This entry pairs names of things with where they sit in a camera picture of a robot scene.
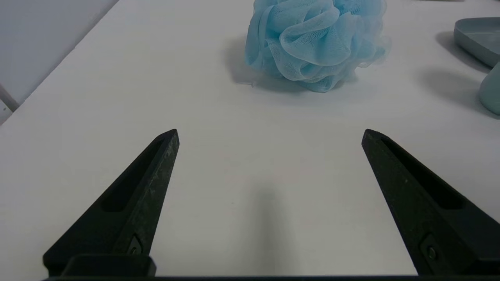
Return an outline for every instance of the soap dish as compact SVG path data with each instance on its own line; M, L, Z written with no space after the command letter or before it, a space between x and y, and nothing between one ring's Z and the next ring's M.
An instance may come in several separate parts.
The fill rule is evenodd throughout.
M453 36L457 45L490 67L500 62L500 17L461 19Z

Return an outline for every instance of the white wall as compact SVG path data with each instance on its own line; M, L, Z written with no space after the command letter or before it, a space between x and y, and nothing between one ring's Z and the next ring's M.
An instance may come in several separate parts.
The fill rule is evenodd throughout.
M11 115L12 111L0 100L0 125L2 125Z
M117 1L0 0L0 84L24 102Z

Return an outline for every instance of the black plastic part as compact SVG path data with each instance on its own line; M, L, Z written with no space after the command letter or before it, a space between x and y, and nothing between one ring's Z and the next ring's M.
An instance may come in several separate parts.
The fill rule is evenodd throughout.
M419 275L500 274L500 224L382 133L362 146Z
M61 276L153 277L156 265L146 254L83 254L69 260Z
M49 276L82 254L148 255L178 149L175 129L155 138L43 255Z

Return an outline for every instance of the white table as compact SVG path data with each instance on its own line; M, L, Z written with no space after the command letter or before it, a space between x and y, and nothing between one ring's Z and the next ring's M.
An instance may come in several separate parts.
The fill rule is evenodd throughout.
M46 277L43 253L172 128L158 275L415 274L366 128L500 221L500 121L476 102L484 69L449 41L455 21L500 15L498 1L389 0L387 61L326 94L244 84L252 12L122 0L0 126L2 279Z

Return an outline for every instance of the mesh sponge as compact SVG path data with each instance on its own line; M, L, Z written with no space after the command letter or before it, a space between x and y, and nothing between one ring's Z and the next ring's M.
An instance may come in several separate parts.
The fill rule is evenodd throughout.
M255 0L245 61L252 68L325 93L380 62L385 0Z

